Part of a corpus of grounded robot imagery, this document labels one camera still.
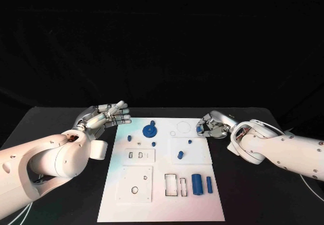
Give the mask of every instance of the robotic arm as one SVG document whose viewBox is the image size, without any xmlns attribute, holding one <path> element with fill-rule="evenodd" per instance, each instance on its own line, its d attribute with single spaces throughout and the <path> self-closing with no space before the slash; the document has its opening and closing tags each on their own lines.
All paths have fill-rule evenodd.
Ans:
<svg viewBox="0 0 324 225">
<path fill-rule="evenodd" d="M 238 123 L 233 116 L 217 111 L 200 119 L 196 131 L 199 135 L 213 138 L 225 138 L 230 133 L 227 149 L 248 162 L 261 164 L 268 158 L 279 168 L 324 181 L 323 141 L 285 135 L 259 120 Z"/>
<path fill-rule="evenodd" d="M 107 142 L 96 140 L 105 128 L 131 123 L 127 104 L 89 107 L 73 128 L 0 151 L 0 219 L 65 184 L 85 169 L 88 159 L 102 160 Z M 27 166 L 46 177 L 32 182 Z"/>
</svg>

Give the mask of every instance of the small blue object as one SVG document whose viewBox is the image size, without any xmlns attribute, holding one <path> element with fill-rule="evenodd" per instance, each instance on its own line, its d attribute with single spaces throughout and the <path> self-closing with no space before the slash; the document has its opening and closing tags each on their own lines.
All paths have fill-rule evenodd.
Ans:
<svg viewBox="0 0 324 225">
<path fill-rule="evenodd" d="M 179 152 L 179 155 L 177 155 L 177 158 L 179 158 L 179 159 L 181 159 L 181 158 L 183 158 L 183 156 L 184 156 L 184 152 L 183 152 L 183 151 L 180 151 L 180 152 Z"/>
<path fill-rule="evenodd" d="M 191 175 L 191 181 L 193 181 L 193 192 L 194 195 L 203 195 L 203 183 L 202 183 L 202 175 L 193 174 Z"/>
<path fill-rule="evenodd" d="M 143 128 L 143 135 L 145 137 L 154 137 L 157 135 L 157 128 L 154 125 L 155 125 L 155 122 L 151 121 L 151 124 Z"/>
<path fill-rule="evenodd" d="M 212 194 L 213 193 L 213 189 L 212 189 L 212 179 L 210 177 L 207 177 L 207 192 Z"/>
</svg>

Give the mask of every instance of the white cylinder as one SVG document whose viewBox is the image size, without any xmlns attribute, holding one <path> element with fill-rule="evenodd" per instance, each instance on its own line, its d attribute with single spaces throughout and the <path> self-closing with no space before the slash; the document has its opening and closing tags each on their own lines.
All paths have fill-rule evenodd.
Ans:
<svg viewBox="0 0 324 225">
<path fill-rule="evenodd" d="M 107 155 L 107 147 L 108 147 L 108 143 L 105 141 L 92 140 L 89 158 L 96 160 L 104 160 Z"/>
</svg>

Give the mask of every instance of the black table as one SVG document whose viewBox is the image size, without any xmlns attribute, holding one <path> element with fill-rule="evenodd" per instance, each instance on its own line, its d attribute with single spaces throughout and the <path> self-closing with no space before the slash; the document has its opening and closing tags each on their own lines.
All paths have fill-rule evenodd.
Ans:
<svg viewBox="0 0 324 225">
<path fill-rule="evenodd" d="M 258 119 L 279 127 L 265 108 L 131 108 L 131 116 L 200 118 L 212 110 L 233 115 L 238 121 Z M 30 109 L 1 149 L 69 130 L 82 111 L 83 108 Z M 115 132 L 117 127 L 107 129 L 99 138 L 108 142 L 105 160 L 89 159 L 83 172 L 33 203 L 24 224 L 96 223 Z M 209 138 L 207 143 L 226 219 L 219 224 L 323 224 L 324 202 L 299 175 L 279 169 L 268 160 L 259 165 L 246 162 L 226 149 L 229 137 Z M 305 179 L 324 197 L 315 181 Z M 17 214 L 6 217 L 0 224 L 7 224 Z"/>
</svg>

